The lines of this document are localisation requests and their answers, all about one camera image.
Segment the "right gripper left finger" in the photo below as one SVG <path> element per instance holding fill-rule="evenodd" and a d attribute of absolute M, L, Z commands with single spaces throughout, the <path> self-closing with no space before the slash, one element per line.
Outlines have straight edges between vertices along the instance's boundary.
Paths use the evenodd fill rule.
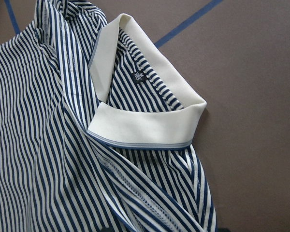
<path fill-rule="evenodd" d="M 109 227 L 103 227 L 101 229 L 101 232 L 114 232 L 114 230 L 112 228 L 109 228 Z"/>

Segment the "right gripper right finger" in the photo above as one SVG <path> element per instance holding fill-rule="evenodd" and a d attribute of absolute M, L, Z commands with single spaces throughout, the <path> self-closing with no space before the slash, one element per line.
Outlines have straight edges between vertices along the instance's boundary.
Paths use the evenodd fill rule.
<path fill-rule="evenodd" d="M 218 232 L 230 232 L 228 228 L 219 228 Z"/>

